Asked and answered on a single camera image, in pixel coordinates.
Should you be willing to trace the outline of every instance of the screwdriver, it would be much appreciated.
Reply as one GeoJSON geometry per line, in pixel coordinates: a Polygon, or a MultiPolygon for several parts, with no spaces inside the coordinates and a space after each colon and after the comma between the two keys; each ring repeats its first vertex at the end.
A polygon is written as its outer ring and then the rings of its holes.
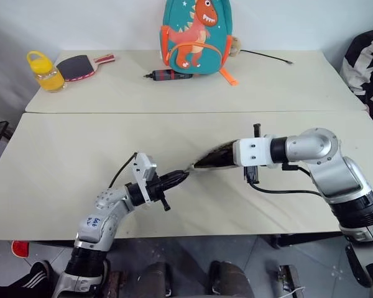
{"type": "Polygon", "coordinates": [[[168,81],[171,79],[190,79],[192,74],[178,73],[174,70],[153,70],[152,73],[145,75],[145,78],[151,78],[154,81],[168,81]]]}

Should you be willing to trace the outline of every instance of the ping pong paddle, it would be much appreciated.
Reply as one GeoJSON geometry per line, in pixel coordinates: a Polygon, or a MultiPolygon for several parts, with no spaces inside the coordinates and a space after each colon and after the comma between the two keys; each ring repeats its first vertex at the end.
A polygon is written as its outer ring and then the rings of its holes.
{"type": "Polygon", "coordinates": [[[88,55],[78,55],[61,61],[57,65],[57,68],[65,81],[79,81],[95,74],[99,65],[114,60],[115,57],[113,54],[107,54],[95,59],[88,55]]]}

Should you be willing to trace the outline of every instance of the white table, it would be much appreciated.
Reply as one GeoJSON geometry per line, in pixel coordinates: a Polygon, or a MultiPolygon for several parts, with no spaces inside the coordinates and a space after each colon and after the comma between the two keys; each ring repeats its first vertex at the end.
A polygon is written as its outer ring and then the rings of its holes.
{"type": "Polygon", "coordinates": [[[58,58],[114,52],[117,61],[101,65],[91,78],[68,83],[51,94],[39,90],[26,107],[35,113],[202,113],[256,111],[346,111],[364,105],[317,51],[266,51],[294,61],[241,53],[226,62],[239,80],[232,87],[219,74],[179,81],[143,78],[164,69],[158,51],[63,51],[58,58]]]}
{"type": "MultiPolygon", "coordinates": [[[[326,127],[342,140],[373,187],[373,122],[364,111],[220,114],[24,114],[0,159],[0,239],[73,239],[79,221],[134,151],[152,155],[158,174],[186,168],[220,143],[262,133],[298,135],[326,127]]],[[[131,170],[117,185],[132,181],[131,170]]],[[[260,169],[267,189],[311,189],[300,172],[260,169]]],[[[320,197],[253,190],[242,169],[195,173],[158,202],[138,207],[117,237],[167,237],[338,230],[320,197]]]]}

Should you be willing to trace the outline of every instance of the backpack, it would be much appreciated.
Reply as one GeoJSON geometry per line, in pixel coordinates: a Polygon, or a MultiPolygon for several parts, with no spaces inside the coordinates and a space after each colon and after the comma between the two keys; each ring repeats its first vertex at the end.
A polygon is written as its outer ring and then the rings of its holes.
{"type": "Polygon", "coordinates": [[[229,0],[167,0],[160,31],[163,62],[179,73],[222,69],[232,44],[229,0]]]}

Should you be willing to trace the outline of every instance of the orange dinosaur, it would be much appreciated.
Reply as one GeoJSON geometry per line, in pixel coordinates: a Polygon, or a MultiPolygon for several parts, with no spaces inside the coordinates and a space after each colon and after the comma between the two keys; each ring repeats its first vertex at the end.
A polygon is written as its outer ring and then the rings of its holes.
{"type": "MultiPolygon", "coordinates": [[[[210,33],[205,26],[212,27],[217,24],[218,16],[214,9],[212,0],[195,0],[196,4],[192,6],[195,12],[190,12],[193,22],[188,22],[184,31],[180,29],[178,32],[170,28],[168,33],[169,39],[176,43],[199,42],[205,43],[206,39],[210,37],[210,33]]],[[[184,45],[178,48],[178,55],[176,64],[183,69],[190,67],[191,63],[195,67],[200,67],[198,62],[201,57],[203,47],[196,45],[184,45]],[[187,55],[192,53],[191,63],[186,59],[187,55]]]]}

